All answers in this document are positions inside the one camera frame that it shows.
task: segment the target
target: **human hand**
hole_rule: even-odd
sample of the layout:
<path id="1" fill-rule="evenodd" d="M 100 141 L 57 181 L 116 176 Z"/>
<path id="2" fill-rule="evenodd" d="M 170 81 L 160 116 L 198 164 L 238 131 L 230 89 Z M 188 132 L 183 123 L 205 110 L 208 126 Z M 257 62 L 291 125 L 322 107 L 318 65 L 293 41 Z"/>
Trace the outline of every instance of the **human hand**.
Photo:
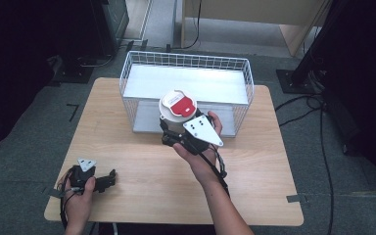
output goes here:
<path id="1" fill-rule="evenodd" d="M 65 175 L 59 182 L 63 183 Z M 82 234 L 85 224 L 90 217 L 92 208 L 93 190 L 96 185 L 96 178 L 90 177 L 85 186 L 82 195 L 76 194 L 69 190 L 71 188 L 70 179 L 67 179 L 66 190 L 69 190 L 63 198 L 63 204 L 65 205 L 65 211 L 68 218 L 68 226 L 66 228 L 66 234 Z"/>
<path id="2" fill-rule="evenodd" d="M 215 132 L 220 135 L 222 130 L 222 124 L 219 120 L 218 115 L 216 115 L 214 112 L 209 111 L 208 115 L 212 118 L 212 122 L 214 124 Z M 204 161 L 200 156 L 194 156 L 190 152 L 188 152 L 182 145 L 180 144 L 174 144 L 173 149 L 175 152 L 184 159 L 190 166 L 191 169 L 197 178 L 197 180 L 204 186 L 205 184 L 211 183 L 211 182 L 217 182 L 218 178 L 215 175 L 215 173 L 212 171 L 210 166 Z M 214 149 L 208 148 L 203 152 L 203 155 L 213 164 L 215 165 L 215 151 Z"/>

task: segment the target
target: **white wire basket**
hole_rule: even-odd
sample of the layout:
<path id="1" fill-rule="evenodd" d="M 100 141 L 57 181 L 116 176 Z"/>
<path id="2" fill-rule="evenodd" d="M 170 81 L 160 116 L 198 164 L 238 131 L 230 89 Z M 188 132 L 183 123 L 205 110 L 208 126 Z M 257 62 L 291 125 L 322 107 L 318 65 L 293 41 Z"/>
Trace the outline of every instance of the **white wire basket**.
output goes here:
<path id="1" fill-rule="evenodd" d="M 201 112 L 215 112 L 222 137 L 236 136 L 255 92 L 247 59 L 128 52 L 119 90 L 134 132 L 163 132 L 159 101 L 174 89 L 188 92 Z"/>

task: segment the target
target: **black cable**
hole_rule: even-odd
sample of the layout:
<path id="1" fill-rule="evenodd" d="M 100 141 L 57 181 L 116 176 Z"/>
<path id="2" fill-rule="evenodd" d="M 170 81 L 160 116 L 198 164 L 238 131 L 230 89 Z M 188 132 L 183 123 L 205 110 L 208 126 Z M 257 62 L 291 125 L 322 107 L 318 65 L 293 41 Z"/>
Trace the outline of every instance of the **black cable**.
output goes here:
<path id="1" fill-rule="evenodd" d="M 66 217 L 66 203 L 67 201 L 74 195 L 74 193 L 66 200 L 66 202 L 63 204 L 63 200 L 64 200 L 64 197 L 66 195 L 64 195 L 66 193 L 66 184 L 67 184 L 67 180 L 69 179 L 69 176 L 70 174 L 72 173 L 72 168 L 70 168 L 67 173 L 66 173 L 66 176 L 64 177 L 64 180 L 63 180 L 63 183 L 61 184 L 61 193 L 63 194 L 63 197 L 60 199 L 60 218 L 61 218 L 61 222 L 63 223 L 63 226 L 64 226 L 64 229 L 67 228 L 67 217 Z"/>
<path id="2" fill-rule="evenodd" d="M 109 59 L 108 59 L 106 62 L 104 62 L 104 63 L 101 63 L 101 64 L 95 64 L 95 65 L 85 65 L 85 64 L 80 64 L 80 66 L 81 66 L 81 67 L 84 67 L 84 68 L 97 68 L 97 67 L 103 67 L 103 66 L 105 66 L 106 64 L 108 64 L 108 63 L 112 60 L 112 58 L 113 58 L 112 55 L 107 55 L 107 56 L 109 57 Z M 85 59 L 85 58 L 84 58 L 84 57 L 78 57 L 78 58 L 77 58 L 78 61 L 81 61 L 81 60 L 83 60 L 83 59 Z"/>
<path id="3" fill-rule="evenodd" d="M 323 110 L 320 110 L 320 145 L 322 147 L 322 156 L 323 156 L 323 161 L 325 162 L 326 166 L 326 172 L 328 174 L 328 182 L 329 182 L 329 190 L 330 190 L 330 197 L 331 197 L 331 205 L 330 205 L 330 211 L 329 211 L 329 224 L 328 224 L 328 235 L 331 234 L 332 232 L 332 224 L 334 221 L 334 187 L 332 185 L 332 178 L 331 178 L 331 171 L 329 170 L 329 164 L 328 161 L 326 160 L 326 154 L 325 154 L 325 146 L 323 144 Z"/>
<path id="4" fill-rule="evenodd" d="M 304 115 L 301 115 L 299 117 L 295 117 L 295 118 L 292 118 L 292 119 L 289 119 L 281 124 L 279 124 L 279 127 L 280 126 L 283 126 L 287 123 L 290 123 L 292 121 L 295 121 L 295 120 L 299 120 L 299 119 L 302 119 L 304 117 L 306 117 L 307 115 L 309 115 L 310 113 L 312 112 L 315 112 L 315 111 L 318 111 L 322 108 L 322 102 L 320 100 L 318 100 L 315 95 L 304 95 L 304 96 L 299 96 L 299 97 L 296 97 L 296 98 L 293 98 L 293 99 L 290 99 L 288 101 L 286 101 L 285 103 L 279 105 L 278 107 L 276 107 L 275 111 L 278 111 L 280 110 L 280 108 L 284 107 L 285 105 L 288 105 L 288 104 L 291 104 L 297 100 L 300 100 L 300 99 L 303 99 L 303 98 L 306 98 L 306 104 L 308 107 L 310 107 L 310 111 L 306 112 Z M 319 107 L 314 107 L 312 106 L 310 103 L 309 103 L 309 100 L 315 100 L 318 104 L 319 104 Z"/>
<path id="5" fill-rule="evenodd" d="M 222 156 L 219 154 L 218 150 L 216 149 L 216 147 L 211 144 L 212 148 L 209 148 L 211 150 L 214 151 L 214 154 L 215 156 L 218 158 L 218 162 L 219 162 L 219 171 L 220 171 L 220 174 L 221 174 L 221 177 L 222 178 L 225 178 L 225 176 L 227 176 L 227 171 L 225 171 L 225 163 L 224 163 L 224 159 L 222 158 Z"/>
<path id="6" fill-rule="evenodd" d="M 187 46 L 187 47 L 182 47 L 182 48 L 178 48 L 178 49 L 189 49 L 191 47 L 193 47 L 197 41 L 198 41 L 198 38 L 200 37 L 200 17 L 201 17 L 201 4 L 203 3 L 203 0 L 200 1 L 200 6 L 198 7 L 198 17 L 197 17 L 197 37 L 195 38 L 195 41 Z"/>
<path id="7" fill-rule="evenodd" d="M 207 159 L 207 157 L 203 153 L 198 151 L 198 149 L 191 142 L 187 141 L 187 142 L 185 142 L 185 144 L 188 144 L 196 153 L 198 153 L 198 155 L 201 156 L 201 158 L 203 158 L 204 161 L 206 161 L 206 163 L 212 169 L 212 172 L 214 172 L 215 176 L 218 178 L 218 181 L 221 184 L 222 188 L 227 193 L 228 197 L 230 197 L 230 192 L 228 191 L 228 185 L 224 180 L 224 177 L 225 177 L 225 175 L 227 175 L 227 172 L 225 172 L 225 171 L 219 172 L 218 169 L 215 167 L 215 165 L 213 165 L 212 162 L 210 162 L 210 160 Z"/>
<path id="8" fill-rule="evenodd" d="M 315 86 L 322 92 L 325 87 L 322 85 L 321 79 L 318 77 L 318 75 L 315 74 L 315 71 L 310 70 L 308 75 L 312 83 L 315 84 Z"/>
<path id="9" fill-rule="evenodd" d="M 318 110 L 320 110 L 320 108 L 319 108 L 319 109 L 315 109 L 315 110 L 310 110 L 310 111 L 308 111 L 306 114 L 304 114 L 304 115 L 302 115 L 302 116 L 299 116 L 299 117 L 296 117 L 296 118 L 293 118 L 293 119 L 287 120 L 287 121 L 285 121 L 285 122 L 279 124 L 279 127 L 281 127 L 281 126 L 283 126 L 283 125 L 285 125 L 285 124 L 287 124 L 287 123 L 290 123 L 290 122 L 292 122 L 292 121 L 302 119 L 302 118 L 306 117 L 307 115 L 309 115 L 310 113 L 315 112 L 315 111 L 318 111 Z"/>
<path id="10" fill-rule="evenodd" d="M 192 19 L 192 22 L 193 22 L 193 24 L 194 24 L 194 28 L 195 28 L 195 30 L 197 31 L 197 35 L 199 36 L 199 33 L 200 33 L 200 29 L 197 27 L 197 24 L 195 23 L 195 18 L 193 18 Z M 200 48 L 201 47 L 201 40 L 200 40 L 200 37 L 198 37 L 198 40 L 199 40 L 199 42 L 200 42 L 200 45 L 198 45 L 198 47 L 197 48 Z"/>

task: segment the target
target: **forearm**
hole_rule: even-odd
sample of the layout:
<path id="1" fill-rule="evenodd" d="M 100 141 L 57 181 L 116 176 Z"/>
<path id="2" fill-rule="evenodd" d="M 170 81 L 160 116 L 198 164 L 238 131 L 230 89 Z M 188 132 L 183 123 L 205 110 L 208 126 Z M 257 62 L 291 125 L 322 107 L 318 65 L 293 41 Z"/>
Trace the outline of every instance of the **forearm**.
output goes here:
<path id="1" fill-rule="evenodd" d="M 202 186 L 216 234 L 254 234 L 218 182 L 202 183 Z"/>
<path id="2" fill-rule="evenodd" d="M 85 224 L 69 223 L 66 228 L 65 235 L 82 235 Z"/>

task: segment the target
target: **metal wire rack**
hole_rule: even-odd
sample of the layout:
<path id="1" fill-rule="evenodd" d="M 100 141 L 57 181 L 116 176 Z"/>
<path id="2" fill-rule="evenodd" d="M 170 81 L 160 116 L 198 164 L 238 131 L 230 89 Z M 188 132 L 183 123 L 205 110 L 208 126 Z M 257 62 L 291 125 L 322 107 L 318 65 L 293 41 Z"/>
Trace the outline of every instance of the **metal wire rack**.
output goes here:
<path id="1" fill-rule="evenodd" d="M 199 55 L 186 55 L 186 54 L 169 54 L 169 53 L 156 53 L 156 52 L 140 52 L 140 51 L 130 51 L 127 54 L 124 66 L 120 75 L 119 80 L 119 90 L 122 96 L 124 106 L 127 110 L 130 123 L 134 126 L 137 122 L 137 113 L 140 110 L 140 102 L 151 102 L 155 104 L 158 102 L 156 100 L 146 100 L 146 99 L 134 99 L 126 97 L 125 90 L 129 79 L 133 79 L 131 72 L 135 66 L 144 66 L 146 70 L 149 67 L 154 68 L 179 68 L 183 69 L 180 72 L 188 70 L 199 70 L 199 71 L 237 71 L 241 72 L 244 78 L 244 92 L 247 96 L 247 104 L 230 104 L 230 110 L 232 113 L 232 118 L 230 118 L 230 124 L 233 125 L 232 131 L 226 133 L 225 136 L 235 136 L 240 128 L 241 122 L 253 101 L 254 97 L 254 82 L 253 76 L 250 68 L 250 63 L 247 59 L 243 58 L 227 58 L 227 57 L 211 57 L 211 56 L 199 56 Z M 219 106 L 221 104 L 212 102 L 205 102 L 204 105 L 209 107 Z"/>

